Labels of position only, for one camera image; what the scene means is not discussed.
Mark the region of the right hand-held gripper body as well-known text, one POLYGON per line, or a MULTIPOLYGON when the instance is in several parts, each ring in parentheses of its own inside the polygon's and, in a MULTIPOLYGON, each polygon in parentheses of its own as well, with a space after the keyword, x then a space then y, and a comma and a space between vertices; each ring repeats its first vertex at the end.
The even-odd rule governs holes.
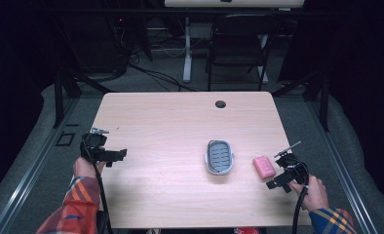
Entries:
POLYGON ((300 141, 280 151, 275 155, 276 164, 284 169, 284 173, 291 176, 298 184, 304 184, 308 179, 308 168, 293 153, 289 153, 300 141))

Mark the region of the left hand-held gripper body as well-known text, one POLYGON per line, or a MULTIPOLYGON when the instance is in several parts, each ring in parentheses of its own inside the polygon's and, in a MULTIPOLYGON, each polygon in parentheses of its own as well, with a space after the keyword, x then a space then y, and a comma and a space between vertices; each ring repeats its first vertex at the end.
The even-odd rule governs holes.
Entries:
POLYGON ((91 128, 82 135, 80 153, 85 160, 90 163, 106 162, 112 164, 114 162, 113 152, 103 148, 107 140, 105 134, 108 134, 108 131, 91 128))

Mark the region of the pink soap bar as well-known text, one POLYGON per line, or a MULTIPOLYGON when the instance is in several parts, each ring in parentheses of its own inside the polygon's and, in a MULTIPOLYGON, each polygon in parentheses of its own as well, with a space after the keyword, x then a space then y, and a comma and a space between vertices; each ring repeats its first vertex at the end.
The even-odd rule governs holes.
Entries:
POLYGON ((272 178, 276 175, 276 171, 270 160, 266 156, 256 157, 252 160, 252 164, 257 171, 259 177, 263 180, 272 178))

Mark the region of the grey soap dish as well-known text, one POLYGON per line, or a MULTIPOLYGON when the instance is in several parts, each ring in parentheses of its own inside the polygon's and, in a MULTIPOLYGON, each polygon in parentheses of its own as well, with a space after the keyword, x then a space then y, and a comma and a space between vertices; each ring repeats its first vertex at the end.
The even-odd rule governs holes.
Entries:
POLYGON ((233 168, 234 154, 228 141, 211 140, 206 151, 208 171, 217 176, 228 174, 233 168))

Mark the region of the person's right hand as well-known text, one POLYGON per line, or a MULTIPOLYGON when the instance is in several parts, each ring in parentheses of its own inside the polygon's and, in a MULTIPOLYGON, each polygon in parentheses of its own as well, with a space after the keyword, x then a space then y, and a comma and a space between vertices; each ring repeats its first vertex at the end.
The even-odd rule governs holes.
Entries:
POLYGON ((308 212, 329 208, 326 186, 314 175, 309 175, 309 185, 302 207, 308 212))

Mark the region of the person's left hand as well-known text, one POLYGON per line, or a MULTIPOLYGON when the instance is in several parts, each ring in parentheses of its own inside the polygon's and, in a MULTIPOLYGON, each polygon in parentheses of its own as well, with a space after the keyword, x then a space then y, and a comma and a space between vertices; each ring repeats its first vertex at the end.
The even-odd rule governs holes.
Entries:
POLYGON ((96 177, 96 173, 101 173, 105 165, 105 162, 97 162, 93 165, 84 158, 79 157, 73 165, 73 175, 96 177))

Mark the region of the red cloth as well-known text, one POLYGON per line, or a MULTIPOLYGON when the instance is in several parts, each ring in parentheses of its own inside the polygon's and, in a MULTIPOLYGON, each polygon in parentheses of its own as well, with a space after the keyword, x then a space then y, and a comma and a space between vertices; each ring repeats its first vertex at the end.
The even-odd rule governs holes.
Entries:
POLYGON ((234 228, 234 234, 261 234, 261 233, 258 228, 237 227, 237 228, 234 228))

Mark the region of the black folding chair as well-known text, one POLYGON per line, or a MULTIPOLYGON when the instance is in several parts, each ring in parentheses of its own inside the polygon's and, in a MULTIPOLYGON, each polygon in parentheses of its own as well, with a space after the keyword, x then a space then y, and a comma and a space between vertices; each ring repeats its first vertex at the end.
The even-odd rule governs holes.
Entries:
POLYGON ((258 90, 266 73, 272 39, 280 29, 279 20, 263 14, 230 14, 216 19, 211 26, 206 71, 211 90, 212 68, 261 67, 258 90))

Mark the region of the white desk with legs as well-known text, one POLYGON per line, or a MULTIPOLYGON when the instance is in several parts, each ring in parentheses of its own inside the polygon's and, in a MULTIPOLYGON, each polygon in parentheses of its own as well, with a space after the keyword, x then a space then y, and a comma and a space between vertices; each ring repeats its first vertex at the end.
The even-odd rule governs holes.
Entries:
MULTIPOLYGON (((300 9, 303 7, 305 0, 164 0, 165 7, 173 9, 209 9, 215 8, 238 8, 244 9, 300 9)), ((192 52, 191 52, 191 26, 190 17, 185 17, 185 60, 183 68, 184 83, 191 82, 192 72, 192 52)))

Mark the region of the black rectangular floor frame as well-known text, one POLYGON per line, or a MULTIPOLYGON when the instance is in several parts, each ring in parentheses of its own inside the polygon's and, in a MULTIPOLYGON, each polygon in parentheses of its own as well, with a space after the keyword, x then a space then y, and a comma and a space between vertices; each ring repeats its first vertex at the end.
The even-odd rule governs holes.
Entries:
POLYGON ((56 142, 56 146, 70 146, 75 136, 75 133, 62 132, 56 142))

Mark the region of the grey metal floor rail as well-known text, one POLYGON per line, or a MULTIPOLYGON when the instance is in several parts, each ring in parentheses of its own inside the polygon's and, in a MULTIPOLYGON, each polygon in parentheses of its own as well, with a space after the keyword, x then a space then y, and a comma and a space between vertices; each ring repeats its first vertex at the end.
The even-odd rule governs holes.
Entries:
POLYGON ((326 148, 329 152, 329 161, 337 175, 337 179, 340 182, 344 194, 358 220, 359 226, 362 229, 363 234, 379 234, 377 231, 369 213, 365 206, 364 200, 351 179, 347 168, 341 158, 341 155, 331 137, 330 132, 327 132, 322 126, 320 120, 320 111, 314 102, 307 102, 307 108, 310 115, 313 118, 313 122, 316 125, 321 137, 326 143, 326 148))
POLYGON ((71 99, 66 103, 63 119, 56 128, 53 127, 55 104, 48 100, 44 103, 36 125, 0 182, 0 234, 7 234, 12 227, 49 160, 49 152, 55 147, 79 102, 79 99, 71 99))

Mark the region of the black metal stand frame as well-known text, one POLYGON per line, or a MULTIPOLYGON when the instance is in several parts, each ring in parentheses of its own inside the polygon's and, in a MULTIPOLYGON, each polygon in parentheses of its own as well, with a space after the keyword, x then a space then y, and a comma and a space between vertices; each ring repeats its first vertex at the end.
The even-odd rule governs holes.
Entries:
POLYGON ((57 46, 55 55, 58 72, 55 78, 56 120, 54 123, 54 127, 57 128, 65 119, 63 92, 66 92, 72 99, 79 98, 82 91, 78 86, 78 82, 83 82, 103 94, 112 93, 112 90, 90 79, 81 71, 75 50, 60 21, 52 19, 51 24, 53 27, 54 44, 57 46))
POLYGON ((318 95, 321 95, 319 98, 319 121, 323 129, 328 132, 329 128, 327 124, 327 115, 329 101, 329 78, 326 75, 325 69, 314 71, 301 79, 289 82, 283 88, 273 92, 272 96, 275 98, 280 97, 302 84, 306 84, 306 88, 302 95, 305 101, 313 101, 318 95))

